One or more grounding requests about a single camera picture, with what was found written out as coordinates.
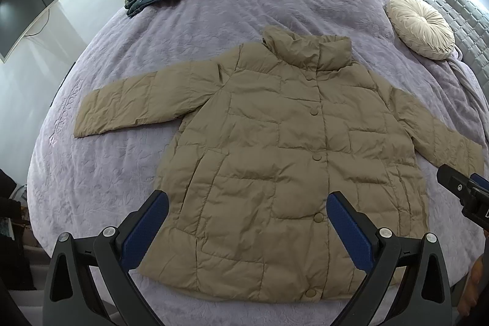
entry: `lavender bedspread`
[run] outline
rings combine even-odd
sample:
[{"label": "lavender bedspread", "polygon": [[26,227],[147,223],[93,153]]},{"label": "lavender bedspread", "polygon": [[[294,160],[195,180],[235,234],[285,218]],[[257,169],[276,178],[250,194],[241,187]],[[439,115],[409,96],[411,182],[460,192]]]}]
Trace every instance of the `lavender bedspread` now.
[{"label": "lavender bedspread", "polygon": [[[446,62],[412,53],[395,35],[387,0],[169,0],[133,18],[120,10],[80,56],[59,90],[37,139],[28,176],[36,238],[50,254],[57,236],[98,234],[118,225],[152,192],[162,153],[179,121],[74,139],[79,104],[89,91],[119,78],[186,59],[207,59],[245,41],[261,40],[267,24],[299,34],[347,35],[354,57],[417,96],[451,128],[487,144],[477,110]],[[429,194],[429,225],[457,281],[483,252],[483,234],[460,214],[452,194],[436,182],[436,168],[418,155]],[[191,298],[132,273],[166,325],[327,325],[345,301],[269,305]],[[110,301],[100,275],[102,298]],[[377,317],[385,315],[387,306]]]}]

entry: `jacket sleeve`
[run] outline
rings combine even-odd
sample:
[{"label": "jacket sleeve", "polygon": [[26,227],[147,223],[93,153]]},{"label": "jacket sleeve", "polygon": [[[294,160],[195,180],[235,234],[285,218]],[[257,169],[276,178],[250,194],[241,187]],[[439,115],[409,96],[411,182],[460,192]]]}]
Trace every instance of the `jacket sleeve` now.
[{"label": "jacket sleeve", "polygon": [[167,122],[203,105],[232,74],[233,49],[207,61],[185,61],[118,80],[89,93],[75,122],[75,137],[123,127]]},{"label": "jacket sleeve", "polygon": [[413,140],[416,151],[436,167],[446,163],[467,177],[472,173],[483,175],[482,146],[449,129],[413,95],[393,87],[376,73],[369,73],[387,108]]}]

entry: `screw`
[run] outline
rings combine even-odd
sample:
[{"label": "screw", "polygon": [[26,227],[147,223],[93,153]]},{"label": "screw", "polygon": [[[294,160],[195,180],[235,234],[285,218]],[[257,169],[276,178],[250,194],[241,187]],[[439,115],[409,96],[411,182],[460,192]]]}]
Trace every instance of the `screw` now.
[{"label": "screw", "polygon": [[62,232],[59,236],[58,236],[58,241],[59,242],[64,242],[65,240],[68,240],[69,238],[69,233],[68,232]]},{"label": "screw", "polygon": [[384,238],[390,238],[392,236],[392,231],[389,228],[381,228],[380,234]]},{"label": "screw", "polygon": [[116,233],[116,229],[114,227],[107,227],[106,229],[104,229],[104,236],[106,237],[109,237],[109,236],[112,236]]},{"label": "screw", "polygon": [[431,233],[431,232],[430,232],[430,233],[427,233],[427,234],[426,234],[426,240],[427,240],[428,242],[435,243],[435,242],[436,242],[436,240],[437,240],[437,239],[436,239],[436,235],[435,235],[434,233]]}]

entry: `gray quilted headboard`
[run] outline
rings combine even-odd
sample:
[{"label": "gray quilted headboard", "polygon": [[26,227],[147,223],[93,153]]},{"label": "gray quilted headboard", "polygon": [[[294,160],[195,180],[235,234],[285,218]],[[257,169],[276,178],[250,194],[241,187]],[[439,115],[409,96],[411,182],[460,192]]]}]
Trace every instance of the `gray quilted headboard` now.
[{"label": "gray quilted headboard", "polygon": [[455,34],[463,61],[489,99],[489,15],[470,0],[424,0],[437,9]]}]

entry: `jacket collar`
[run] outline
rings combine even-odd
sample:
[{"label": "jacket collar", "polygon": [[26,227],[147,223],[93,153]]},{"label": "jacket collar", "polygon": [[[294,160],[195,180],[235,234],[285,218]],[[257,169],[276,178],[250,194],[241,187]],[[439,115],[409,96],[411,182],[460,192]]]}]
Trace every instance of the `jacket collar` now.
[{"label": "jacket collar", "polygon": [[297,35],[269,25],[263,43],[279,59],[305,70],[335,71],[351,64],[351,40],[346,36]]}]

